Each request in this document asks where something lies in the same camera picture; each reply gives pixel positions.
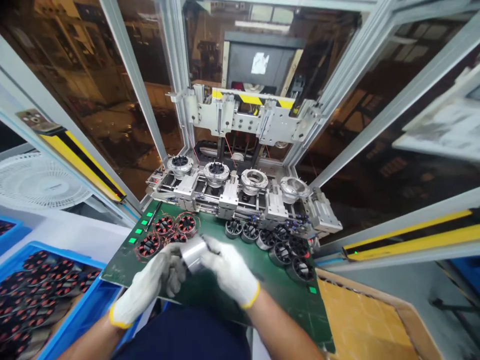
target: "factory machine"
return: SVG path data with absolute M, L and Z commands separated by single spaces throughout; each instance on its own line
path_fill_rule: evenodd
M 185 211 L 252 222 L 260 229 L 283 227 L 308 240 L 340 231 L 320 188 L 310 189 L 293 167 L 270 158 L 269 148 L 301 143 L 321 118 L 317 101 L 298 104 L 302 87 L 293 73 L 305 42 L 228 31 L 224 39 L 224 87 L 197 83 L 172 97 L 185 104 L 189 124 L 218 141 L 199 141 L 170 157 L 147 180 L 147 194 Z M 241 147 L 242 136 L 254 140 Z

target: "cardboard box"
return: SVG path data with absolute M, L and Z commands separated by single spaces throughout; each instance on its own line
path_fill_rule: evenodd
M 440 360 L 442 355 L 412 304 L 316 269 L 330 323 L 331 360 Z

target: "red wire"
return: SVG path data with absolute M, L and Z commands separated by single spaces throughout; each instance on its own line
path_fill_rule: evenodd
M 194 146 L 194 143 L 192 142 L 192 139 L 190 138 L 190 134 L 189 132 L 187 131 L 186 134 L 188 135 L 188 140 L 190 140 L 190 144 L 191 144 L 191 147 L 193 149 L 193 152 L 195 153 L 195 157 L 196 157 L 196 160 L 198 161 L 198 165 L 200 165 L 200 160 L 199 160 L 199 157 L 197 155 L 197 152 L 195 151 L 195 146 Z
M 233 165 L 235 166 L 235 169 L 236 169 L 237 164 L 235 163 L 234 155 L 232 154 L 232 150 L 230 150 L 229 140 L 227 139 L 226 135 L 225 135 L 225 141 L 226 141 L 226 145 L 228 146 L 228 151 L 230 152 L 231 160 L 233 161 Z

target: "hand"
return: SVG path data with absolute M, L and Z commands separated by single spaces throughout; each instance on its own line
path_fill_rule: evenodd
M 179 256 L 173 255 L 182 244 L 172 243 L 165 246 L 133 277 L 131 286 L 113 304 L 110 309 L 110 323 L 122 329 L 128 329 L 158 296 L 160 288 L 166 286 L 166 293 L 174 297 L 185 281 L 186 271 Z
M 260 292 L 260 283 L 233 245 L 203 235 L 212 252 L 201 257 L 201 263 L 216 274 L 218 286 L 242 309 L 249 309 Z

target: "fan grille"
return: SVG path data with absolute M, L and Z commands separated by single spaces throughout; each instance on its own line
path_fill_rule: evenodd
M 17 210 L 65 209 L 91 193 L 59 165 L 33 152 L 0 162 L 0 203 Z

